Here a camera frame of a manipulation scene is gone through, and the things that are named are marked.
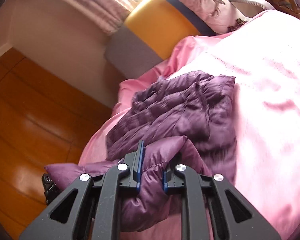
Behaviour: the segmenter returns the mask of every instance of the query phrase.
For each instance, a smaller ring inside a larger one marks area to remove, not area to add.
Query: jacket seam
[[[223,89],[225,88],[225,85],[229,82],[230,79],[231,79],[231,77],[229,77],[229,78],[223,83],[223,86],[222,86],[222,89],[221,89],[221,92],[220,92],[220,95],[221,95],[221,96],[223,95]]]
[[[155,165],[152,165],[152,166],[149,166],[149,167],[146,167],[142,172],[146,172],[147,170],[151,169],[151,168],[154,168],[156,166],[159,166],[160,164],[163,164],[163,163],[168,163],[168,161],[162,161],[162,162],[159,162]]]

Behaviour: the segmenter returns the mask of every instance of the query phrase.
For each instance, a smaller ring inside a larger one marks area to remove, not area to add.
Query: black camera
[[[49,174],[42,175],[42,184],[44,188],[44,195],[46,197],[47,206],[60,194],[57,185],[52,181]]]

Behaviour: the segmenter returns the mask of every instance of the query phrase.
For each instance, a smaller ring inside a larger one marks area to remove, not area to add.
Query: blue trim
[[[163,171],[163,190],[165,194],[168,193],[167,171]]]
[[[141,168],[143,164],[143,157],[144,157],[144,142],[140,141],[137,152],[140,153],[139,155],[139,162],[138,162],[138,170],[137,170],[137,192],[140,191],[140,182],[141,182]]]
[[[216,36],[217,34],[203,21],[201,20],[192,10],[185,6],[179,0],[166,0],[168,3],[173,5],[180,13],[182,13],[202,36]]]

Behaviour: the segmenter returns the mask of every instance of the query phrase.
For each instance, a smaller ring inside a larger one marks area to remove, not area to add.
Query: floral pillowcase
[[[179,1],[219,34],[234,31],[247,22],[247,18],[229,0]]]

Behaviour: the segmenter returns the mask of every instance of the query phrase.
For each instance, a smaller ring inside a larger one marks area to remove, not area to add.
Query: pillow
[[[247,18],[229,0],[179,0],[219,34],[234,31]]]

